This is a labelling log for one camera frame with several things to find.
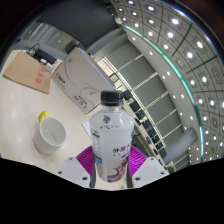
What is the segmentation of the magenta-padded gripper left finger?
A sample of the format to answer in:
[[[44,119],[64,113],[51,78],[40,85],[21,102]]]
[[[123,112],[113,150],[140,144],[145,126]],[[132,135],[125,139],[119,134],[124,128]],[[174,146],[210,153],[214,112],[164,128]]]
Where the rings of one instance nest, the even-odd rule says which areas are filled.
[[[76,157],[68,157],[56,175],[81,187],[94,188],[96,169],[92,147],[87,147]]]

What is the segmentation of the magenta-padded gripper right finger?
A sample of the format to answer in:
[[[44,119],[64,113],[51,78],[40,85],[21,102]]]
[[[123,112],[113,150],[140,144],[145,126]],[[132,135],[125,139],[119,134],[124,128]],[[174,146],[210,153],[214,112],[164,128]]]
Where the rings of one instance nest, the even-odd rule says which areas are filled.
[[[168,174],[169,172],[155,157],[147,157],[135,147],[131,147],[126,172],[128,188],[143,187]]]

